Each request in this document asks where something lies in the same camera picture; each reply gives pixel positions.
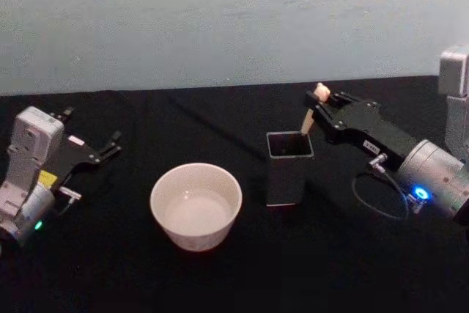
black tablecloth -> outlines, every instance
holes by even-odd
[[[443,146],[445,97],[435,77],[331,82],[372,97],[418,139]],[[360,206],[352,177],[368,161],[331,146],[315,129],[315,161],[302,205],[267,208],[265,133],[298,130],[311,84],[0,98],[0,148],[15,115],[33,105],[76,107],[67,132],[93,147],[122,131],[122,154],[69,186],[84,195],[61,221],[46,224],[16,259],[0,262],[1,312],[299,312],[337,303],[375,309],[446,303],[468,290],[465,230],[432,207],[398,223]],[[243,207],[225,242],[191,254],[155,224],[149,194],[182,163],[231,172]],[[0,174],[7,168],[1,153]],[[377,185],[376,197],[396,197]]]

pen holder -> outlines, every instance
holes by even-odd
[[[314,153],[309,135],[298,131],[268,132],[268,207],[301,203],[306,172]]]

sticker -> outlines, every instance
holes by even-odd
[[[78,146],[83,146],[85,144],[85,141],[82,141],[78,137],[75,137],[75,136],[70,136],[68,140],[77,144]]]
[[[39,174],[39,182],[44,185],[44,187],[50,189],[57,181],[58,177],[54,174],[51,174],[50,172],[45,172],[44,170],[41,171]]]
[[[368,150],[371,150],[374,154],[378,155],[380,154],[380,149],[378,147],[376,147],[373,143],[371,143],[370,141],[367,141],[365,140],[365,142],[363,143],[363,146],[368,149]]]

white label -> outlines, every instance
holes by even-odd
[[[376,147],[373,143],[371,143],[370,141],[367,141],[365,140],[365,142],[363,143],[363,146],[368,149],[368,150],[371,150],[374,154],[378,155],[380,154],[380,149],[378,147]]]
[[[78,137],[70,136],[69,141],[77,144],[78,146],[83,146],[85,144],[85,141],[80,140]]]

white bowl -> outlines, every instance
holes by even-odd
[[[150,207],[169,238],[186,251],[208,251],[228,235],[240,212],[239,183],[219,166],[192,163],[165,173]]]

